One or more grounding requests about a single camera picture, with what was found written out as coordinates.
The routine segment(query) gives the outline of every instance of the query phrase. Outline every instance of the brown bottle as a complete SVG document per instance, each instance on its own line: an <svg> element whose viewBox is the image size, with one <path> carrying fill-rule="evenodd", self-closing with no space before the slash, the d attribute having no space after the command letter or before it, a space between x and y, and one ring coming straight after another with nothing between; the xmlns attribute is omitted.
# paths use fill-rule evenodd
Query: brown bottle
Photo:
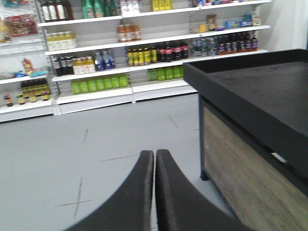
<svg viewBox="0 0 308 231"><path fill-rule="evenodd" d="M64 1L64 10L65 10L65 15L68 20L74 20L74 15L73 15L73 10L72 10L72 5L69 2L69 0Z"/></svg>

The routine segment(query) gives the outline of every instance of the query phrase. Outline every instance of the shelf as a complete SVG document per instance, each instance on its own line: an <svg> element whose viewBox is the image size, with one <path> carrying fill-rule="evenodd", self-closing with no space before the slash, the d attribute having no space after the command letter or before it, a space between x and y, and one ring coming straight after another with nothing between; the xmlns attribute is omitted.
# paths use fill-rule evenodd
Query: shelf
<svg viewBox="0 0 308 231"><path fill-rule="evenodd" d="M120 16L113 16L113 17L76 19L76 20L70 20L70 21L39 23L38 26L44 27L44 26L56 26L56 25L67 25L67 24L91 23L91 22L100 22L100 21L109 21L109 20L119 20L123 18L144 17L144 16L151 16L151 15L182 13L182 12L191 12L191 11L199 11L199 10L210 10L210 9L225 8L225 7L261 5L263 3L269 3L269 2L272 2L272 0L255 0L255 1L247 1L247 2L239 2L239 3L227 3L227 4L220 4L220 5L213 5L213 6L188 7L188 8L173 9L173 10L168 10L168 11L143 12L143 13L136 13L134 15L120 15Z"/></svg>
<svg viewBox="0 0 308 231"><path fill-rule="evenodd" d="M47 51L45 52L45 54L54 55L54 54L72 53L72 52L80 52L80 51L101 50L101 49L108 49L108 48L114 48L114 47L136 46L136 45L142 45L142 44L182 40L182 39L189 39L189 38L193 39L193 38L199 38L199 37L209 37L209 36L237 33L237 32L243 32L243 31L262 30L262 29L268 29L268 28L270 28L269 25L247 26L247 27L226 29L223 31L209 31L209 32L200 33L200 34L177 35L177 36L170 36L170 37L164 37L164 38L144 39L144 40L133 41L133 42L123 42L123 43L117 42L117 43L93 45L93 46L87 46L87 47L78 47L74 49L61 50L61 51Z"/></svg>
<svg viewBox="0 0 308 231"><path fill-rule="evenodd" d="M58 26L58 25L67 25L67 24L79 24L79 23L92 23L92 22L119 20L119 19L122 19L122 18L123 18L122 16L111 16L111 17L101 17L101 18L76 19L76 20L69 20L69 21L39 23L38 27Z"/></svg>
<svg viewBox="0 0 308 231"><path fill-rule="evenodd" d="M141 71L141 70L147 70L147 69L153 69L153 68L160 68L160 67L167 67L167 66L177 66L182 65L183 63L188 62L196 62L196 61L203 61L203 60L210 60L210 59L221 59L221 58L230 58L230 57L236 57L236 56L243 56L243 55L251 55L251 54L260 54L260 53L266 53L267 50L257 50L257 51L251 51L251 52L241 52L241 53L235 53L235 54L225 54L225 55L215 55L215 56L198 56L198 57L190 57L188 59L181 59L178 61L172 61L170 63L156 63L151 65L145 65L145 66L132 66L129 68L129 71Z"/></svg>
<svg viewBox="0 0 308 231"><path fill-rule="evenodd" d="M131 95L131 94L132 94L132 90L130 87L102 90L102 91L89 92L89 93L76 94L76 95L73 95L70 92L64 92L64 93L61 93L60 96L57 98L56 104L73 103L73 102L80 102L80 101L87 101L87 100L94 100L94 99L103 99L103 98L110 98L110 97L116 97L116 96Z"/></svg>
<svg viewBox="0 0 308 231"><path fill-rule="evenodd" d="M53 77L51 81L52 82L66 81L66 80L73 80L73 79L79 79L79 78L89 78L89 77L105 76L105 75L113 75L113 74L129 72L129 68L127 67L126 64L118 64L116 66L120 68L105 70L105 71L98 71L95 73L84 74L84 75L67 75L67 76Z"/></svg>
<svg viewBox="0 0 308 231"><path fill-rule="evenodd" d="M47 75L42 75L38 77L17 77L17 78L9 78L9 79L2 79L0 80L0 84L7 84L7 83L15 83L15 82L21 82L21 81L27 81L27 80L33 80L33 79L39 79L39 78L46 78Z"/></svg>

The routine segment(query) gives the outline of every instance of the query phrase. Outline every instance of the dark bottle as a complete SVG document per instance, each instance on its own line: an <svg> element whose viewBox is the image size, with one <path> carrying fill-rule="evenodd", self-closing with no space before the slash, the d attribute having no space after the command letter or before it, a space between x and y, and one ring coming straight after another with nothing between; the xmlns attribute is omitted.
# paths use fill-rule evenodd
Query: dark bottle
<svg viewBox="0 0 308 231"><path fill-rule="evenodd" d="M62 2L62 0L56 0L55 7L58 21L67 20L65 16L64 3Z"/></svg>
<svg viewBox="0 0 308 231"><path fill-rule="evenodd" d="M62 69L62 75L67 75L67 64L66 64L66 60L64 57L60 58L60 65L61 65L61 69Z"/></svg>
<svg viewBox="0 0 308 231"><path fill-rule="evenodd" d="M256 36L253 35L251 40L252 40L252 49L251 49L251 51L257 51L258 50L258 40L257 40Z"/></svg>
<svg viewBox="0 0 308 231"><path fill-rule="evenodd" d="M68 75L73 75L74 74L74 70L73 70L73 60L71 56L67 56L65 57L66 59L66 66L67 66L67 74Z"/></svg>
<svg viewBox="0 0 308 231"><path fill-rule="evenodd" d="M49 14L50 14L51 22L58 21L57 10L56 10L56 7L54 5L54 1L53 0L49 0L48 1L48 9L49 9Z"/></svg>
<svg viewBox="0 0 308 231"><path fill-rule="evenodd" d="M181 47L177 42L174 46L174 60L180 60L180 59L181 59Z"/></svg>
<svg viewBox="0 0 308 231"><path fill-rule="evenodd" d="M159 54L160 54L160 61L165 62L166 58L165 58L165 47L164 46L161 46L159 48Z"/></svg>
<svg viewBox="0 0 308 231"><path fill-rule="evenodd" d="M61 65L60 65L60 61L56 57L54 57L54 59L53 59L52 66L53 66L53 68L56 72L56 75L58 77L63 75Z"/></svg>
<svg viewBox="0 0 308 231"><path fill-rule="evenodd" d="M65 10L66 18L67 18L68 20L74 20L72 5L71 5L71 3L69 2L69 0L66 0L66 1L64 2L64 10Z"/></svg>
<svg viewBox="0 0 308 231"><path fill-rule="evenodd" d="M252 40L250 39L250 34L248 32L245 35L245 50L248 52L252 50Z"/></svg>
<svg viewBox="0 0 308 231"><path fill-rule="evenodd" d="M47 1L43 0L40 3L40 8L42 9L42 13L43 13L45 23L51 22Z"/></svg>
<svg viewBox="0 0 308 231"><path fill-rule="evenodd" d="M181 58L187 59L188 58L188 44L186 42L181 44Z"/></svg>
<svg viewBox="0 0 308 231"><path fill-rule="evenodd" d="M167 63L170 63L172 61L172 48L169 42L166 43L165 60Z"/></svg>

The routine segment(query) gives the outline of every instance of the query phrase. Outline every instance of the yellow bottle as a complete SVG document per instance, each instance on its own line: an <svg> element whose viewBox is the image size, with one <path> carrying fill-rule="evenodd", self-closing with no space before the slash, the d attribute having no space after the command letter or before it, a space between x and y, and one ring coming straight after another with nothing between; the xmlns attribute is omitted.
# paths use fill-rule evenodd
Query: yellow bottle
<svg viewBox="0 0 308 231"><path fill-rule="evenodd" d="M151 0L152 2L152 11L159 11L158 0Z"/></svg>

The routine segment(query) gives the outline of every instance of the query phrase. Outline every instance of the bottle label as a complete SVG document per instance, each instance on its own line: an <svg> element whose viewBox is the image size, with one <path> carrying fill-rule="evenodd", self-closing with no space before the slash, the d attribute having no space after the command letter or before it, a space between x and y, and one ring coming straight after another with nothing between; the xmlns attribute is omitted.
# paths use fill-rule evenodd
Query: bottle label
<svg viewBox="0 0 308 231"><path fill-rule="evenodd" d="M63 5L57 5L57 10L59 14L59 19L65 19L65 12L64 12Z"/></svg>
<svg viewBox="0 0 308 231"><path fill-rule="evenodd" d="M57 20L57 13L56 13L55 6L53 6L53 5L49 6L49 12L50 12L51 20Z"/></svg>
<svg viewBox="0 0 308 231"><path fill-rule="evenodd" d="M44 20L45 21L49 21L50 20L50 15L49 15L48 6L43 6L42 7L42 12L43 12Z"/></svg>

